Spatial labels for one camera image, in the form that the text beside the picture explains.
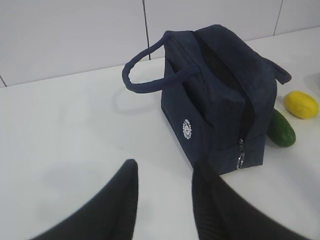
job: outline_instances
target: green cucumber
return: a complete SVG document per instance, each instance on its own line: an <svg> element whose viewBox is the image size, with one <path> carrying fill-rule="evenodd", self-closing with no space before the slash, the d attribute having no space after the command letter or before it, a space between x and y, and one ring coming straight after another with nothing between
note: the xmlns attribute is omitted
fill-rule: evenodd
<svg viewBox="0 0 320 240"><path fill-rule="evenodd" d="M296 133L287 119L273 109L267 136L279 147L290 147L296 142Z"/></svg>

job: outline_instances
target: wall tile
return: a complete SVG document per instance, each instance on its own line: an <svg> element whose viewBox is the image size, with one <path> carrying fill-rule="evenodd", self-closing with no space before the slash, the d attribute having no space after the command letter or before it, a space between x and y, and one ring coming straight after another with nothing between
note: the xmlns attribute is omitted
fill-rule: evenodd
<svg viewBox="0 0 320 240"><path fill-rule="evenodd" d="M319 26L319 0L283 0L275 34L285 34Z"/></svg>
<svg viewBox="0 0 320 240"><path fill-rule="evenodd" d="M282 0L145 0L150 44L166 30L221 24L244 40L272 36ZM163 50L152 54L162 57Z"/></svg>
<svg viewBox="0 0 320 240"><path fill-rule="evenodd" d="M141 0L0 0L0 33L8 86L122 65L147 47Z"/></svg>

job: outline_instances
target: yellow lemon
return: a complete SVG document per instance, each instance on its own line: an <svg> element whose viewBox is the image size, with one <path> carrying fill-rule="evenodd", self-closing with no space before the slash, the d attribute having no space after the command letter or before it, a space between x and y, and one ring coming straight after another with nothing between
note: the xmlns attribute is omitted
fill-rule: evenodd
<svg viewBox="0 0 320 240"><path fill-rule="evenodd" d="M318 114L318 103L308 94L292 91L284 97L286 109L301 119L309 119Z"/></svg>

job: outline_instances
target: white logo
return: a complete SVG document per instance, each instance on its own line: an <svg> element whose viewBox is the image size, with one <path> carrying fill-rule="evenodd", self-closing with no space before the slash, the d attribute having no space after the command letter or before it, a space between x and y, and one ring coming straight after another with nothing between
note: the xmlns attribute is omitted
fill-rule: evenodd
<svg viewBox="0 0 320 240"><path fill-rule="evenodd" d="M182 130L184 137L189 140L191 139L192 129L191 129L191 123L188 119L185 119L182 124Z"/></svg>

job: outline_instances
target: navy blue lunch bag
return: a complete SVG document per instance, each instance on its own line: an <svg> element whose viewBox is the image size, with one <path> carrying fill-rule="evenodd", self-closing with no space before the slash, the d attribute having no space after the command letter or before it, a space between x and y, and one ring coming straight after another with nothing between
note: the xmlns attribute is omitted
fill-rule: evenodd
<svg viewBox="0 0 320 240"><path fill-rule="evenodd" d="M130 70L161 46L164 78L132 83ZM263 164L268 125L281 84L291 75L221 25L166 31L122 71L126 87L162 91L161 108L194 166L208 161L218 174Z"/></svg>

